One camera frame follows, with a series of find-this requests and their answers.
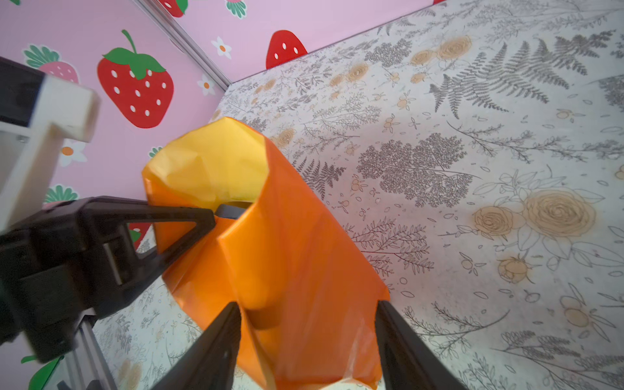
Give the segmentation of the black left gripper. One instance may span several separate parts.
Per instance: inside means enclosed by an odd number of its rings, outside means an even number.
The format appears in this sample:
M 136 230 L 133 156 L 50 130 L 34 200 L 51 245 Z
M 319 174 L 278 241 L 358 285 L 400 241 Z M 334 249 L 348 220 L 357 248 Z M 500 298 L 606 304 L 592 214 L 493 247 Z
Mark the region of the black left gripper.
M 19 221 L 1 235 L 1 342 L 24 334 L 41 363 L 66 354 L 83 312 L 129 306 L 215 226 L 210 209 L 106 197 Z

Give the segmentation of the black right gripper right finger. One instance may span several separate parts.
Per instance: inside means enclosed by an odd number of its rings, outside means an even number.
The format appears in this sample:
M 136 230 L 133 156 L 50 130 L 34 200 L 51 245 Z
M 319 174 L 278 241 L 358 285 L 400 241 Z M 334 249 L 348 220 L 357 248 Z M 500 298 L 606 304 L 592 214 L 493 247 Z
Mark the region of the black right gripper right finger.
M 378 302 L 375 334 L 385 388 L 466 389 L 418 337 L 391 302 Z

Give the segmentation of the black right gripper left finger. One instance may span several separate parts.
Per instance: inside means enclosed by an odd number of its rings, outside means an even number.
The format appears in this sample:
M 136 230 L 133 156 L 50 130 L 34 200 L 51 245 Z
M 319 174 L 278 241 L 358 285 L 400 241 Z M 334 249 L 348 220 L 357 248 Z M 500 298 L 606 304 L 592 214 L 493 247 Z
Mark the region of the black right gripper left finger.
M 240 338 L 239 305 L 230 302 L 154 388 L 232 389 Z

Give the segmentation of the yellow orange wrapping paper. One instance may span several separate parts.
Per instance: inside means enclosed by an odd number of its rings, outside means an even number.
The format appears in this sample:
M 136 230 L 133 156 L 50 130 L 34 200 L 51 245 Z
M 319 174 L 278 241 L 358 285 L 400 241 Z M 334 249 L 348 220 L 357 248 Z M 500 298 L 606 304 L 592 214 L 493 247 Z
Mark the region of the yellow orange wrapping paper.
M 378 385 L 375 311 L 388 289 L 267 137 L 223 118 L 169 143 L 142 177 L 154 206 L 243 209 L 218 218 L 163 281 L 200 328 L 239 305 L 237 364 L 258 386 Z

